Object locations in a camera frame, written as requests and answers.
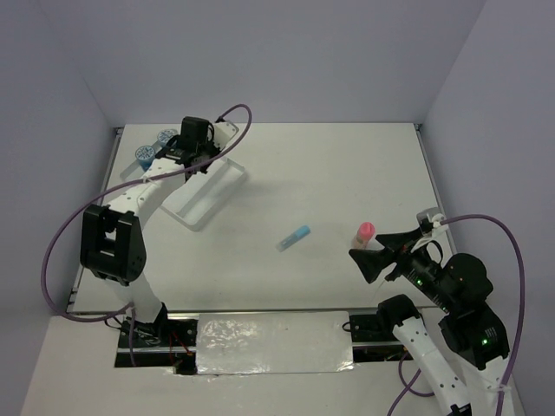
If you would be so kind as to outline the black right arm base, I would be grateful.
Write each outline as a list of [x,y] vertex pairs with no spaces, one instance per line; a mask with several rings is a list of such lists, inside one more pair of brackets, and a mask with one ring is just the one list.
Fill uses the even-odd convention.
[[398,362],[406,353],[405,347],[381,324],[376,313],[356,313],[342,325],[350,335],[353,361]]

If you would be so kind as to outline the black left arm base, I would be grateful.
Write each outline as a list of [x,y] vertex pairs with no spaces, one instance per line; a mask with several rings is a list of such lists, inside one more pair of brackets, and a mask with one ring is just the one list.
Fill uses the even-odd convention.
[[153,323],[131,323],[130,317],[114,317],[104,324],[118,332],[116,368],[167,367],[177,375],[198,373],[198,320],[171,319],[162,309]]

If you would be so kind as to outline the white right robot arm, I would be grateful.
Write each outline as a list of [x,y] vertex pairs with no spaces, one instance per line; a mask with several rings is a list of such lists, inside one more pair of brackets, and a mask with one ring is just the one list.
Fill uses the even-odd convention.
[[367,283],[387,267],[388,282],[405,278],[444,314],[441,335],[456,354],[463,375],[457,376],[428,333],[421,313],[406,295],[378,304],[377,329],[387,339],[398,340],[432,387],[445,415],[513,415],[515,407],[506,383],[510,347],[506,328],[486,299],[493,285],[485,265],[469,254],[435,261],[428,245],[443,233],[439,224],[405,233],[381,234],[380,250],[352,249]]

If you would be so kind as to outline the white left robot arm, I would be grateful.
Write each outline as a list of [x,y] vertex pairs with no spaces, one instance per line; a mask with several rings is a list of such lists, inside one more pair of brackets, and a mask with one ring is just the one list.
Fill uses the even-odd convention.
[[184,170],[218,156],[209,120],[187,116],[180,133],[154,156],[140,182],[107,205],[90,205],[82,217],[81,265],[106,282],[125,303],[133,304],[139,336],[152,346],[170,334],[162,301],[153,293],[144,269],[147,250],[142,229],[162,203],[193,175]]

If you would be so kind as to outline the blue highlighter marker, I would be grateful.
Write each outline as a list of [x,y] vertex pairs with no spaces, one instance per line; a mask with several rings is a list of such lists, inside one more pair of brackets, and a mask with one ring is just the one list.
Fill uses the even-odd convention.
[[295,231],[293,231],[289,236],[281,240],[277,244],[276,248],[279,252],[283,252],[288,248],[290,248],[293,244],[296,244],[301,239],[310,235],[310,233],[311,233],[310,227],[308,225],[303,225],[298,229],[296,229]]

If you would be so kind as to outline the pink capped bottle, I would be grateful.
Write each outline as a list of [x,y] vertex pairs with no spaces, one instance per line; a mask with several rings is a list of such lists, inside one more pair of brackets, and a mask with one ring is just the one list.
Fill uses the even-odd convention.
[[370,222],[361,223],[351,242],[351,248],[366,250],[369,242],[375,235],[375,226]]

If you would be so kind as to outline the blue slime jar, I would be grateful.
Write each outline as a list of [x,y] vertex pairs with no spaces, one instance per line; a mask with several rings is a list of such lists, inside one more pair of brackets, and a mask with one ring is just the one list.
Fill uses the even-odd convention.
[[178,134],[178,131],[173,128],[160,130],[156,136],[156,143],[158,148],[161,149],[167,146],[170,139],[172,139],[177,134]]
[[140,146],[135,150],[134,157],[139,167],[146,171],[152,165],[156,150],[152,146]]

